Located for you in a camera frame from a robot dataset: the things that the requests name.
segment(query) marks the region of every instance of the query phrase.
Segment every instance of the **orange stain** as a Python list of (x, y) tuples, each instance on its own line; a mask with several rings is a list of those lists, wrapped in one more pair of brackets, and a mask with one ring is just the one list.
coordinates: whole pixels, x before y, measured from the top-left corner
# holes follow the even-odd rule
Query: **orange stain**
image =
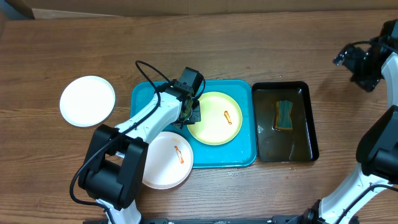
[(174, 148), (175, 148), (175, 152), (177, 153), (177, 156), (178, 156), (178, 159), (179, 159), (180, 163), (183, 164), (184, 160), (182, 159), (181, 151), (178, 149), (177, 146), (174, 146)]
[(228, 111), (224, 112), (224, 116), (225, 116), (226, 120), (228, 121), (228, 124), (231, 125), (232, 121), (231, 121), (231, 117), (228, 114)]

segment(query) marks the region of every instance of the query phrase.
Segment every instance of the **cardboard box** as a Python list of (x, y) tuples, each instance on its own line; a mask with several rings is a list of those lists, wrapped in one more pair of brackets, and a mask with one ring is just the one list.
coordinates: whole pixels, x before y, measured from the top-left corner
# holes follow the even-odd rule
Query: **cardboard box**
[(7, 0), (35, 9), (115, 16), (398, 9), (397, 0)]
[(68, 19), (68, 18), (88, 18), (88, 17), (104, 17), (114, 15), (93, 14), (85, 12), (68, 12), (51, 9), (32, 9), (35, 19)]

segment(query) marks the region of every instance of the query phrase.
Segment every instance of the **sponge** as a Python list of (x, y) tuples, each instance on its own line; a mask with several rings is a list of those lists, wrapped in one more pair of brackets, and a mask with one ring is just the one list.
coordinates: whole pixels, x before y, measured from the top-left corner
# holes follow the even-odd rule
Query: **sponge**
[(276, 130), (293, 130), (292, 113), (293, 103), (288, 100), (278, 101), (275, 106), (275, 122), (274, 129)]

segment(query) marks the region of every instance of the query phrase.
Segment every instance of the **teal tray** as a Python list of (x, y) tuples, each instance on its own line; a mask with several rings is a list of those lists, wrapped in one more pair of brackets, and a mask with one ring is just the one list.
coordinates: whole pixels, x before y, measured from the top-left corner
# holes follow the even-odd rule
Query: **teal tray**
[[(164, 82), (154, 83), (158, 86)], [(189, 142), (193, 150), (193, 168), (249, 166), (257, 156), (256, 129), (250, 85), (243, 80), (207, 80), (204, 92), (210, 91), (225, 93), (240, 106), (243, 122), (241, 130), (234, 139), (220, 146), (209, 146), (196, 140), (186, 126), (183, 129), (178, 129), (169, 125), (164, 131), (177, 133)], [(132, 91), (130, 116), (133, 117), (143, 109), (153, 96), (154, 89), (148, 82), (138, 84)]]

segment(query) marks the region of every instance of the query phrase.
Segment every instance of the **wood grain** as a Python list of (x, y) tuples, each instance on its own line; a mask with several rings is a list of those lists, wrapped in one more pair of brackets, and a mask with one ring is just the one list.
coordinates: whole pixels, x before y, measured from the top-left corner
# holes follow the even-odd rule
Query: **wood grain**
[(0, 11), (0, 39), (1, 39), (2, 30), (7, 20), (8, 20), (7, 16), (2, 11)]
[[(0, 41), (0, 221), (80, 223), (103, 217), (73, 203), (70, 180), (93, 128), (63, 120), (63, 89), (83, 75), (114, 87), (116, 109), (105, 122), (128, 119), (132, 89), (144, 81), (135, 60), (169, 78), (186, 67), (207, 79), (249, 84), (302, 80), (310, 88), (320, 158), (241, 169), (195, 169), (180, 187), (143, 187), (145, 217), (259, 218), (302, 213), (330, 194), (354, 167), (361, 136), (386, 111), (386, 86), (372, 93), (349, 82), (331, 60), (348, 42), (377, 36), (398, 11), (300, 12), (222, 16), (7, 21)], [(161, 80), (146, 70), (153, 80)], [(78, 197), (88, 199), (76, 187)], [(385, 191), (359, 213), (361, 223), (397, 223), (398, 195)]]

